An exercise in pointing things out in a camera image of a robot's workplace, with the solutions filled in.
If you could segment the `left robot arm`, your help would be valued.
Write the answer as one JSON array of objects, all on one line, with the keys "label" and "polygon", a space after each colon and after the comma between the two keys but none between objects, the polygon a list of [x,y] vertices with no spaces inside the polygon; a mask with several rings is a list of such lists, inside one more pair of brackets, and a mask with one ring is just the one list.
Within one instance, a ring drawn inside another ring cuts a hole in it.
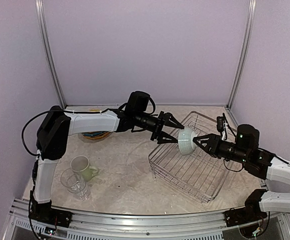
[{"label": "left robot arm", "polygon": [[183,129],[184,126],[169,112],[158,115],[147,112],[148,104],[154,104],[151,96],[143,91],[134,91],[128,101],[118,108],[101,111],[69,111],[58,105],[37,114],[45,116],[36,133],[36,157],[33,171],[31,200],[38,204],[34,210],[42,221],[48,223],[55,218],[55,211],[47,204],[51,202],[54,173],[59,159],[67,149],[68,137],[91,132],[122,133],[134,131],[151,132],[151,141],[158,144],[177,143],[177,139],[164,132],[164,127]]}]

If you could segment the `clear glass cup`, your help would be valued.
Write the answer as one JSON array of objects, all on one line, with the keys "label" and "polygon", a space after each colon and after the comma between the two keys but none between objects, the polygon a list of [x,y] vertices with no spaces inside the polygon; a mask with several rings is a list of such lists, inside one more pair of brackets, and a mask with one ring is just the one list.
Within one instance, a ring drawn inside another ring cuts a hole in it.
[{"label": "clear glass cup", "polygon": [[73,174],[67,180],[67,185],[68,191],[74,194],[77,199],[85,201],[90,197],[89,186],[82,176]]},{"label": "clear glass cup", "polygon": [[78,194],[86,187],[86,182],[78,173],[71,168],[64,170],[60,176],[61,184],[73,194]]}]

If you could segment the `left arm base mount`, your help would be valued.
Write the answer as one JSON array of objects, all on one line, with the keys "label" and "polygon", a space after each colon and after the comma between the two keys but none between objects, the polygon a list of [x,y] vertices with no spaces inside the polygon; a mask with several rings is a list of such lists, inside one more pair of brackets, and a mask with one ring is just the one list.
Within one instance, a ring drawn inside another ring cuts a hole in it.
[{"label": "left arm base mount", "polygon": [[72,220],[72,215],[70,211],[53,208],[52,201],[38,203],[33,198],[30,199],[28,216],[31,220],[56,227],[68,228]]}]

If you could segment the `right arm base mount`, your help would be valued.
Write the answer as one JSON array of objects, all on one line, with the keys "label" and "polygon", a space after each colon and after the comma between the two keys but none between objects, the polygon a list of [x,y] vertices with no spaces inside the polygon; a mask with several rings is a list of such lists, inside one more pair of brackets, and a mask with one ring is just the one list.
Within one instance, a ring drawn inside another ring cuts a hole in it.
[{"label": "right arm base mount", "polygon": [[267,212],[260,208],[262,196],[266,192],[265,189],[256,189],[245,200],[243,207],[225,211],[223,214],[226,226],[233,227],[267,218]]}]

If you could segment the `white green ceramic bowl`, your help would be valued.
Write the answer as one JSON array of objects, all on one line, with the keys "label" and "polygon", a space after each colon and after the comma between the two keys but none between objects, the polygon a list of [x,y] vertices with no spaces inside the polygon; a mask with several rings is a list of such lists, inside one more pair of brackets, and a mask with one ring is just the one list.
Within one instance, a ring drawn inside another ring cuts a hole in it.
[{"label": "white green ceramic bowl", "polygon": [[178,132],[178,149],[183,156],[192,154],[197,145],[194,143],[194,138],[198,134],[189,127],[185,127]]}]

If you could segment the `light green mug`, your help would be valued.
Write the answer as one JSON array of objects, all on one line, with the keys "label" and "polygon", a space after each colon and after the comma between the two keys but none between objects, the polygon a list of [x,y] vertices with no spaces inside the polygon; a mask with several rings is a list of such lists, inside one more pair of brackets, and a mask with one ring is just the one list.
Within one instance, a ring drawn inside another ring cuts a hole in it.
[{"label": "light green mug", "polygon": [[76,174],[79,174],[86,182],[98,175],[99,169],[91,165],[90,160],[83,155],[76,156],[70,162],[70,168]]}]

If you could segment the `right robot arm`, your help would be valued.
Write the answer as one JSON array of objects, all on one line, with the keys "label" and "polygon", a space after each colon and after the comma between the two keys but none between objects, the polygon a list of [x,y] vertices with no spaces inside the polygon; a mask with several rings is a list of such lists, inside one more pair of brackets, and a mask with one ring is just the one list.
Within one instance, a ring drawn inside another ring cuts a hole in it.
[{"label": "right robot arm", "polygon": [[[290,161],[259,148],[259,138],[256,128],[241,124],[234,142],[225,141],[216,134],[195,136],[192,141],[211,157],[240,163],[245,171],[259,179],[290,185]],[[256,189],[246,199],[240,216],[245,222],[251,222],[266,212],[290,213],[290,193]]]}]

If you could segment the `clear glass cup back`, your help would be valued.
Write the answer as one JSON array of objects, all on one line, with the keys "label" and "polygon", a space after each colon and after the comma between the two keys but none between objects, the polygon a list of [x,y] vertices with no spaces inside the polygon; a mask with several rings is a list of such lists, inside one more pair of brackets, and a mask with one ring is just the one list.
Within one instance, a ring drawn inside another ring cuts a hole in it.
[{"label": "clear glass cup back", "polygon": [[90,197],[89,186],[82,176],[73,174],[67,180],[67,185],[68,191],[74,194],[77,199],[85,201]]}]

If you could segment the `clear glass cup front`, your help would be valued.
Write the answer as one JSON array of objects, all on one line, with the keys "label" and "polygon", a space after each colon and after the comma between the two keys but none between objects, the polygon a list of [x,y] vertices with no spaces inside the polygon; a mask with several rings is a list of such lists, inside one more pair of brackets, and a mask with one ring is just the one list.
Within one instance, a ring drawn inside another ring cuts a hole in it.
[{"label": "clear glass cup front", "polygon": [[78,194],[86,187],[86,182],[78,173],[71,168],[64,170],[60,176],[61,184],[73,194]]}]

